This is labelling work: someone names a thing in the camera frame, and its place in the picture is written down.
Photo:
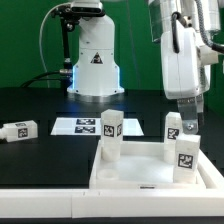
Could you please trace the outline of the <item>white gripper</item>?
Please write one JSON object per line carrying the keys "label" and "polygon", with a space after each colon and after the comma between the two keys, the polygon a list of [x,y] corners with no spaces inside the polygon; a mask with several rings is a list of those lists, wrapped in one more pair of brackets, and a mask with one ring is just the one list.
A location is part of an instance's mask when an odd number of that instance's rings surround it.
{"label": "white gripper", "polygon": [[183,132],[198,132],[196,96],[210,88],[210,72],[202,68],[196,32],[177,23],[177,43],[179,52],[173,49],[173,33],[164,32],[161,37],[161,63],[163,87],[168,99],[178,99],[178,110],[182,119]]}

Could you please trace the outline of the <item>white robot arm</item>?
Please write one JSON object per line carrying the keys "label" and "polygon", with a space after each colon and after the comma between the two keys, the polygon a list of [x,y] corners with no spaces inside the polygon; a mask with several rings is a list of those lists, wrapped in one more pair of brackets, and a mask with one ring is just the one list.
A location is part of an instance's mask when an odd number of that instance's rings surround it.
{"label": "white robot arm", "polygon": [[[73,66],[68,92],[86,99],[121,94],[120,71],[114,61],[115,25],[104,0],[71,0],[80,26],[79,59]],[[224,55],[224,44],[213,41],[221,29],[224,0],[146,0],[152,40],[161,46],[163,88],[175,100],[183,132],[198,132],[203,93],[210,88],[210,66]]]}

